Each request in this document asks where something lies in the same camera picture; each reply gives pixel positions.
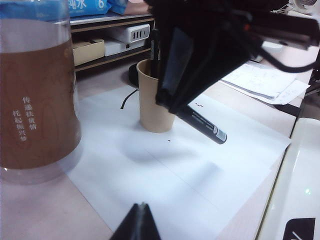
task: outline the wooden shelf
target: wooden shelf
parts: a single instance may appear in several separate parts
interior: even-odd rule
[[[75,16],[71,17],[70,25],[83,25],[83,24],[94,24],[100,22],[109,22],[115,20],[129,20],[129,19],[136,19],[136,18],[143,18],[143,17],[152,17],[151,14],[142,14],[142,15],[120,15],[114,13],[112,11],[108,12],[107,14],[103,15],[89,15],[89,16]]]
[[[128,58],[128,57],[137,55],[137,54],[145,53],[145,52],[148,52],[150,50],[151,50],[151,48],[149,46],[141,46],[141,47],[138,47],[136,49],[132,49],[132,50],[129,50],[129,51],[121,52],[121,53],[118,53],[118,54],[115,54],[115,55],[104,56],[104,57],[101,57],[99,59],[96,59],[96,60],[81,64],[79,66],[76,66],[75,67],[75,71],[79,72],[79,71],[82,71],[82,70],[94,68],[94,67],[97,67],[97,66],[100,66],[100,65],[103,65],[103,64],[108,64],[108,63],[111,63],[111,62],[114,62],[114,61],[118,61],[120,59],[125,59],[125,58]]]
[[[80,33],[92,30],[106,29],[112,27],[126,26],[126,25],[134,25],[134,24],[142,24],[142,23],[150,23],[154,22],[154,18],[150,14],[145,15],[129,15],[122,16],[116,15],[113,13],[112,16],[106,15],[98,15],[92,16],[91,18],[84,19],[71,19],[71,33]]]
[[[72,17],[70,19],[71,25],[71,33],[72,37],[83,35],[93,35],[97,34],[97,32],[91,33],[90,31],[118,27],[118,26],[131,26],[137,24],[150,24],[150,29],[152,30],[155,27],[155,19],[151,14],[144,15],[119,15],[114,12],[108,12],[105,15],[93,15],[93,16],[80,16],[80,17]],[[103,64],[108,64],[114,61],[118,61],[120,59],[125,59],[137,54],[141,54],[147,51],[150,51],[150,40],[146,40],[146,45],[132,49],[129,51],[125,51],[122,53],[118,53],[111,56],[105,56],[79,66],[75,67],[75,71],[79,72],[82,70],[94,68]]]

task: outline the black cable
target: black cable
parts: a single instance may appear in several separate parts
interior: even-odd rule
[[[135,92],[137,92],[137,91],[139,91],[139,90],[138,90],[138,89],[134,90],[132,93],[130,93],[130,94],[123,100],[123,103],[122,103],[120,109],[124,109],[124,108],[125,108],[126,101],[127,101]]]
[[[242,38],[245,42],[249,44],[249,46],[252,48],[253,52],[256,52],[263,58],[265,58],[270,64],[272,64],[277,69],[287,72],[287,73],[303,73],[309,70],[312,70],[318,62],[315,61],[313,63],[310,63],[305,66],[299,66],[299,67],[292,67],[292,66],[286,66],[282,62],[278,61],[276,58],[274,58],[270,53],[268,53],[266,50],[264,50],[260,45],[257,45],[255,41],[253,41],[248,34],[242,29],[242,27],[239,24],[239,21],[235,18],[235,16],[232,14],[232,9],[229,6],[228,3],[226,3],[224,0],[220,0],[221,5],[225,8],[226,13],[229,17],[229,20],[232,24],[232,28],[236,28],[237,35],[239,38]]]

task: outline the black marker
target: black marker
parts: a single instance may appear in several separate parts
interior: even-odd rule
[[[224,144],[227,141],[227,134],[225,132],[221,131],[190,106],[183,107],[176,115],[217,144]]]
[[[151,31],[151,77],[158,78],[158,66],[160,61],[160,46],[159,46],[159,30]]]

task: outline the paper cup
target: paper cup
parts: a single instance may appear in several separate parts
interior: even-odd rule
[[[136,69],[139,76],[140,122],[148,131],[164,133],[169,131],[174,123],[175,115],[156,104],[158,79],[150,76],[151,61],[140,61]]]

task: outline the white paper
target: white paper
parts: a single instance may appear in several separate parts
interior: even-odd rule
[[[222,80],[242,90],[260,94],[262,97],[276,98],[295,80],[296,76],[296,74],[282,72],[259,63],[248,62]]]
[[[225,144],[179,118],[169,132],[148,132],[138,93],[120,109],[133,90],[80,101],[84,149],[69,178],[113,231],[134,203],[146,202],[162,239],[215,239],[290,140],[205,95],[190,105],[227,133]]]
[[[256,95],[254,93],[248,92],[246,90],[240,89],[234,85],[228,84],[227,82],[220,81],[220,83],[237,90],[240,93],[248,95],[250,97],[259,99],[267,104],[279,104],[279,105],[286,105],[290,103],[293,99],[301,95],[310,85],[305,84],[299,80],[293,81],[278,97],[275,98],[266,98],[260,95]]]

